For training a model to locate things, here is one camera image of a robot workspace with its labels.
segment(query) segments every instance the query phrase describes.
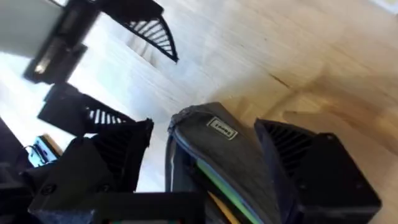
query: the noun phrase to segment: black plastic part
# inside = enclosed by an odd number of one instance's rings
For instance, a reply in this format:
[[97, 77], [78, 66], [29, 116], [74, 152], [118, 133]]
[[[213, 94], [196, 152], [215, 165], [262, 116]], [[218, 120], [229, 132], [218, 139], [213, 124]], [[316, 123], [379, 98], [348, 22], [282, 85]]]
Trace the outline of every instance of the black plastic part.
[[90, 1], [69, 0], [24, 77], [35, 83], [66, 82], [86, 51], [81, 42], [100, 12]]
[[149, 119], [75, 138], [54, 164], [29, 212], [42, 223], [182, 220], [204, 223], [194, 193], [133, 194], [153, 122]]
[[177, 62], [163, 8], [152, 0], [69, 0], [24, 77], [34, 83], [66, 82], [87, 50], [82, 44], [101, 11]]
[[25, 186], [28, 186], [31, 192], [37, 194], [45, 180], [49, 177], [50, 171], [53, 167], [54, 163], [49, 163], [44, 166], [27, 169], [19, 175], [25, 183]]
[[144, 39], [174, 62], [178, 61], [171, 31], [154, 1], [108, 1], [103, 11], [133, 34]]
[[75, 136], [112, 131], [135, 123], [128, 116], [80, 93], [68, 83], [55, 84], [45, 101], [38, 118]]
[[338, 138], [257, 120], [283, 224], [365, 224], [381, 201]]
[[0, 217], [26, 212], [33, 195], [9, 164], [0, 163]]

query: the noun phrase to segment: black vent grille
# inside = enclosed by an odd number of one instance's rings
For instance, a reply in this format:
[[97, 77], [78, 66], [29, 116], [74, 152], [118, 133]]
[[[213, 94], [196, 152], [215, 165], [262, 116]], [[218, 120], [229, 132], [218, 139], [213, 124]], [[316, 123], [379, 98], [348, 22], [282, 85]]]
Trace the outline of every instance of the black vent grille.
[[123, 177], [124, 163], [131, 136], [132, 131], [123, 128], [106, 136], [93, 137], [95, 147], [108, 165], [108, 169], [113, 174], [117, 184], [120, 184]]
[[276, 122], [265, 123], [264, 126], [277, 149], [287, 175], [292, 177], [300, 165], [300, 160], [310, 149], [314, 134], [292, 125]]
[[163, 8], [151, 0], [107, 1], [102, 10], [133, 34], [178, 61], [172, 33], [162, 17]]
[[178, 61], [173, 37], [163, 17], [151, 21], [132, 21], [124, 26], [132, 33], [157, 48], [174, 62]]
[[151, 119], [126, 121], [91, 138], [120, 192], [135, 191], [153, 126]]
[[111, 108], [99, 108], [94, 106], [86, 106], [85, 118], [88, 133], [99, 133], [109, 128], [120, 126], [121, 124], [134, 122], [131, 118]]

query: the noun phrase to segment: wooden floor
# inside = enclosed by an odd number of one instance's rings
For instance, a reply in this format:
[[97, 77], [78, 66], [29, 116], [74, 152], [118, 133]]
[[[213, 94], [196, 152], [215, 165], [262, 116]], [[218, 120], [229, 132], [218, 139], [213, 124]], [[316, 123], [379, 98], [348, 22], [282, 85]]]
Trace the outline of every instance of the wooden floor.
[[[246, 126], [260, 117], [337, 134], [382, 198], [371, 223], [398, 223], [396, 17], [367, 0], [158, 3], [178, 64], [103, 15], [70, 80], [134, 119], [155, 121], [141, 191], [164, 188], [170, 117], [220, 101]], [[66, 146], [71, 136], [34, 119], [48, 87], [20, 78], [26, 59], [0, 56], [1, 117], [23, 144], [49, 133]]]

